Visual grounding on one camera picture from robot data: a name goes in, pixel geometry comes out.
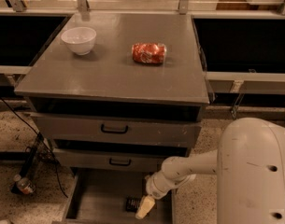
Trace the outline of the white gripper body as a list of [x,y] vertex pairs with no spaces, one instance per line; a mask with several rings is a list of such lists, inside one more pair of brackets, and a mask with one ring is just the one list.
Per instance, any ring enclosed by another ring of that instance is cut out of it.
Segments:
[[185,175],[180,179],[169,179],[162,171],[156,172],[147,179],[146,192],[155,200],[162,199],[170,190],[194,181],[195,175]]

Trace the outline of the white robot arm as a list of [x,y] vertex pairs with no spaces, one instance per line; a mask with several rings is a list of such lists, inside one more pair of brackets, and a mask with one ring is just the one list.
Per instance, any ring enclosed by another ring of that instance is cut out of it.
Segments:
[[147,178],[136,211],[144,218],[170,190],[197,175],[217,177],[218,224],[285,224],[285,128],[243,118],[221,135],[218,148],[189,158],[169,157]]

